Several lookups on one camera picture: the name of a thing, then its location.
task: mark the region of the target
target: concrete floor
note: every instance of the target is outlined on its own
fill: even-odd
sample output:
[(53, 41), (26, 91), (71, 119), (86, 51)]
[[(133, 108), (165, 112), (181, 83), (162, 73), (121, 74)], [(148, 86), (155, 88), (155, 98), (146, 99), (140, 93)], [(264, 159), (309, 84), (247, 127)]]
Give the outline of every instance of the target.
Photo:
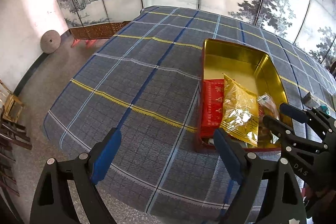
[[(75, 48), (70, 48), (72, 42), (73, 38), (68, 37), (61, 43), (59, 49), (46, 58), (29, 79), (19, 96), (26, 104), (26, 109), (21, 114), (20, 123), (27, 127), (33, 148), (29, 151), (13, 145), (16, 164), (12, 165), (12, 168), (20, 197), (14, 195), (11, 195), (11, 197), (25, 223), (29, 223), (35, 188), (47, 159), (54, 157), (58, 161), (67, 160), (67, 157), (44, 137), (41, 131), (43, 119), (70, 79), (84, 65), (86, 60), (106, 42), (106, 39), (97, 41), (93, 47), (88, 49), (85, 48), (84, 41), (80, 42)], [(82, 224), (89, 223), (74, 183), (69, 183), (69, 185), (79, 220)], [(118, 224), (160, 223), (155, 217), (125, 205), (99, 189), (99, 187), (98, 190)]]

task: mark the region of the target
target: brown wooden panel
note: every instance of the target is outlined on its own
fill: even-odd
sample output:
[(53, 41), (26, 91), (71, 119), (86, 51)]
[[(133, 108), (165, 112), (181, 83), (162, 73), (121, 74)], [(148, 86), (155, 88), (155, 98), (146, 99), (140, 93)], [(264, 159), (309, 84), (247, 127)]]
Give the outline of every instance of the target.
[(86, 27), (70, 28), (74, 39), (104, 39), (110, 38), (130, 21), (103, 23)]

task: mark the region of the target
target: blue gripper pad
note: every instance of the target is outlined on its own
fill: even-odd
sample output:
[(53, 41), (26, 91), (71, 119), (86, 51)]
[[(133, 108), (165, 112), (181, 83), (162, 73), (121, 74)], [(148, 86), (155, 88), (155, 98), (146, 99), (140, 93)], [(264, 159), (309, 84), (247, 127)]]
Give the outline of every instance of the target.
[(117, 128), (112, 128), (102, 142), (96, 143), (90, 151), (90, 169), (92, 184), (103, 180), (107, 171), (120, 147), (121, 132)]

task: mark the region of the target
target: wooden chair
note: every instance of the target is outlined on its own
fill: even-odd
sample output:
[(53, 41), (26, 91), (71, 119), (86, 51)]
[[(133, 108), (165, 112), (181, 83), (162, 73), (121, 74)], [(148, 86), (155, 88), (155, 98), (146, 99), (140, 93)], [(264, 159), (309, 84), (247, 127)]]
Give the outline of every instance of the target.
[(6, 155), (6, 153), (4, 151), (4, 148), (1, 147), (1, 146), (0, 146), (0, 159), (5, 159), (5, 160), (7, 160), (8, 162), (11, 162), (11, 163), (16, 163), (15, 159)]
[(19, 192), (13, 189), (8, 184), (9, 182), (10, 184), (14, 185), (14, 187), (16, 188), (16, 180), (11, 175), (7, 174), (9, 171), (11, 172), (11, 167), (9, 167), (8, 165), (2, 164), (0, 162), (0, 186), (5, 187), (7, 190), (12, 192), (13, 194), (20, 196)]
[[(1, 100), (1, 98), (0, 98), (0, 102), (2, 103), (2, 105), (4, 106), (4, 109), (5, 109), (5, 111), (3, 113), (3, 116), (1, 116), (1, 117), (3, 117), (4, 119), (6, 119), (8, 121), (11, 121), (11, 122), (17, 122), (18, 119), (19, 119), (19, 116), (21, 114), (21, 111), (22, 111), (22, 109), (24, 108), (25, 105), (20, 101), (20, 99), (17, 96), (15, 96), (13, 94), (13, 92), (11, 92), (11, 90), (9, 90), (8, 87), (6, 87), (6, 85), (1, 80), (0, 80), (0, 85), (9, 93), (9, 95), (6, 98), (6, 95), (0, 89), (0, 95), (2, 95), (3, 97), (6, 98), (5, 103), (3, 103), (3, 100)], [(16, 115), (11, 116), (10, 112), (13, 109), (13, 106), (16, 105), (16, 104), (19, 106), (19, 109), (18, 109)]]
[[(1, 109), (1, 118), (0, 118), (0, 138), (3, 138), (7, 142), (11, 142), (13, 144), (19, 145), (28, 150), (32, 149), (32, 145), (30, 144), (30, 138), (26, 135), (26, 127), (16, 123), (5, 120), (3, 117), (4, 107)], [(22, 142), (17, 139), (17, 137), (21, 138), (26, 142)]]
[(7, 150), (7, 151), (13, 150), (13, 148), (9, 145), (8, 141), (6, 141), (3, 138), (0, 138), (0, 148)]

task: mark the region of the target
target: white wall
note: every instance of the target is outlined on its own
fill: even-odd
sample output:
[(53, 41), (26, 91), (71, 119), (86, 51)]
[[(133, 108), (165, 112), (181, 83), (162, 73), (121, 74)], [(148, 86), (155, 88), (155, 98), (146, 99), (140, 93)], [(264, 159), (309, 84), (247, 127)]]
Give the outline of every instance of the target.
[(48, 30), (68, 30), (56, 0), (0, 0), (0, 77), (12, 91), (41, 55)]

